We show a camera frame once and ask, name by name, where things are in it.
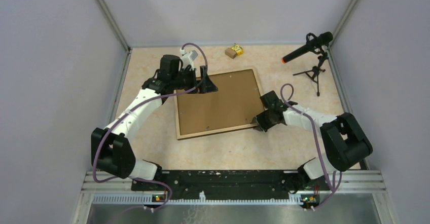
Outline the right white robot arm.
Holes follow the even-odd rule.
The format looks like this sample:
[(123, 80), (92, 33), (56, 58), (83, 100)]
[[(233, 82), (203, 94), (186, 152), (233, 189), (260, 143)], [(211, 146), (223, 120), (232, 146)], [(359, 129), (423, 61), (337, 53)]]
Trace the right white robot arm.
[(253, 118), (256, 129), (266, 132), (278, 124), (296, 126), (312, 132), (314, 139), (321, 139), (324, 151), (298, 168), (290, 181), (294, 189), (312, 189), (321, 177), (342, 173), (373, 152), (373, 147), (351, 113), (329, 115), (302, 107), (293, 101), (282, 101), (274, 91), (260, 97), (264, 111)]

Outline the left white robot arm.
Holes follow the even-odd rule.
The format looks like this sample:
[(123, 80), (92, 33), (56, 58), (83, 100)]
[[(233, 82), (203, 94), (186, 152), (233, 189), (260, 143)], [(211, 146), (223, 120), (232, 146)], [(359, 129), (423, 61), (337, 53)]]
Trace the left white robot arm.
[(131, 141), (148, 117), (167, 98), (185, 93), (205, 94), (218, 88), (207, 75), (207, 65), (200, 66), (201, 78), (196, 76), (195, 50), (182, 51), (182, 56), (164, 55), (154, 76), (147, 79), (135, 99), (117, 119), (96, 128), (91, 134), (91, 161), (93, 169), (105, 171), (118, 178), (141, 178), (150, 190), (162, 185), (159, 166), (145, 160), (138, 160), (131, 147)]

